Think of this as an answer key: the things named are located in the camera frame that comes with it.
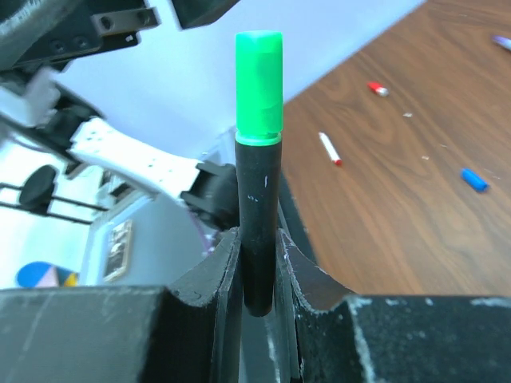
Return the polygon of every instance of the blue object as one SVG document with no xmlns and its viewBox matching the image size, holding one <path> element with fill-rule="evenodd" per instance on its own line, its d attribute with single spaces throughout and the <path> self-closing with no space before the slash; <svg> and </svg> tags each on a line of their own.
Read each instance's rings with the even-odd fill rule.
<svg viewBox="0 0 511 383">
<path fill-rule="evenodd" d="M 44 277 L 51 267 L 57 268 L 57 279 L 60 285 L 63 285 L 67 278 L 73 273 L 71 270 L 55 266 L 52 263 L 37 261 L 27 263 L 22 267 L 16 274 L 16 282 L 20 287 L 33 288 L 38 285 L 41 278 Z"/>
<path fill-rule="evenodd" d="M 502 36 L 493 36 L 492 37 L 493 42 L 500 45 L 502 48 L 511 50 L 511 40 L 508 38 L 504 38 Z"/>
<path fill-rule="evenodd" d="M 470 169 L 462 169 L 461 170 L 462 179 L 470 185 L 476 192 L 482 193 L 489 188 L 489 185 L 486 181 L 484 181 L 480 176 L 476 174 L 476 172 Z"/>
</svg>

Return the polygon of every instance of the green cap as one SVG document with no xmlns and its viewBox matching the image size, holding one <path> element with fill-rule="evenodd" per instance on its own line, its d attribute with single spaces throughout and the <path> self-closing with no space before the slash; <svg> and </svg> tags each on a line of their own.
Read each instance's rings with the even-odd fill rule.
<svg viewBox="0 0 511 383">
<path fill-rule="evenodd" d="M 236 140 L 268 146 L 282 140 L 282 34 L 255 30 L 236 35 Z"/>
</svg>

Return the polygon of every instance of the white wall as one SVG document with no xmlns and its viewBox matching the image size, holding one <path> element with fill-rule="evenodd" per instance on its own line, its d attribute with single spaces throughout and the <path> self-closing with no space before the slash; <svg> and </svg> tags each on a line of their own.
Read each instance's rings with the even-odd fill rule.
<svg viewBox="0 0 511 383">
<path fill-rule="evenodd" d="M 422 0 L 241 0 L 218 22 L 186 31 L 169 0 L 150 2 L 162 25 L 143 32 L 142 44 L 78 60 L 60 79 L 121 131 L 197 156 L 236 121 L 237 32 L 283 32 L 288 100 Z"/>
</svg>

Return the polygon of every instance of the white marker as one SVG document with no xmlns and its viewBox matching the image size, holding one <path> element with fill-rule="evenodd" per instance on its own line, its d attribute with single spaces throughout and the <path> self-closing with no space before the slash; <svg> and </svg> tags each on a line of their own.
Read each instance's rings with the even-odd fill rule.
<svg viewBox="0 0 511 383">
<path fill-rule="evenodd" d="M 337 151 L 335 150 L 334 145 L 332 145 L 330 138 L 328 138 L 328 136 L 325 133 L 320 132 L 319 139 L 321 140 L 321 142 L 323 142 L 323 146 L 327 150 L 328 156 L 330 156 L 331 161 L 337 166 L 342 166 L 343 160 L 341 160 L 341 157 L 339 157 L 339 154 L 337 154 Z"/>
</svg>

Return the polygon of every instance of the red marker cap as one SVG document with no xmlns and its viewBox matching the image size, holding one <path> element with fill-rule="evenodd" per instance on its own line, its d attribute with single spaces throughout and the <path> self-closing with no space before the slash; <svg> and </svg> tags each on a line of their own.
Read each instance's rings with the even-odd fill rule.
<svg viewBox="0 0 511 383">
<path fill-rule="evenodd" d="M 376 93 L 381 97 L 387 97 L 389 95 L 389 89 L 383 87 L 378 82 L 368 82 L 367 86 L 373 93 Z"/>
</svg>

